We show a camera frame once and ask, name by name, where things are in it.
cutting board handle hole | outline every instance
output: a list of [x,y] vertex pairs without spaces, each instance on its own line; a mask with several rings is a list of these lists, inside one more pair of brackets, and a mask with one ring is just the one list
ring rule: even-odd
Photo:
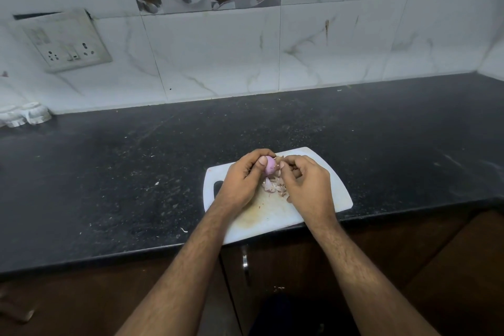
[[219,192],[220,188],[222,187],[222,183],[223,181],[217,181],[216,183],[214,183],[214,199],[217,193]]

cabinet door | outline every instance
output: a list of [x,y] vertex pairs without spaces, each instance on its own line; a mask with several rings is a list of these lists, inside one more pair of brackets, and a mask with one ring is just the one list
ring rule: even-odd
[[504,217],[474,218],[404,293],[443,335],[503,335]]
[[[7,299],[32,319],[0,316],[2,336],[112,336],[167,269],[172,257],[4,283]],[[198,336],[240,335],[222,269],[216,265]]]
[[[468,212],[365,225],[349,229],[356,244],[398,287],[402,288],[465,223]],[[243,271],[243,252],[249,266]],[[308,231],[301,235],[265,236],[245,251],[229,246],[221,251],[231,296],[243,334],[262,303],[277,292],[321,301],[348,312],[343,295],[324,252]]]

forearm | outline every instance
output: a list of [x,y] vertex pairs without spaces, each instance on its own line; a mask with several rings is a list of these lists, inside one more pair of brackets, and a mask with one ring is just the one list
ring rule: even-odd
[[438,335],[339,224],[313,231],[362,336]]
[[197,333],[206,291],[231,220],[228,212],[221,207],[210,207],[117,336]]

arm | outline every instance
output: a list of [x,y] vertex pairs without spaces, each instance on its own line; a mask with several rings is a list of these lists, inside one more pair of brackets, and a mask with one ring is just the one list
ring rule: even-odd
[[338,224],[329,172],[298,155],[281,168],[290,200],[329,259],[362,336],[439,335]]
[[205,296],[227,228],[252,199],[268,149],[233,164],[207,213],[170,267],[117,332],[127,335],[195,335]]

left hand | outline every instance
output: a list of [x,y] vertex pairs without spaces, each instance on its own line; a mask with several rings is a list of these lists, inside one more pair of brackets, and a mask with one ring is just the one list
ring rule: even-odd
[[256,149],[231,165],[212,206],[221,207],[233,218],[238,215],[254,196],[268,164],[266,155],[275,157],[275,153],[269,149]]

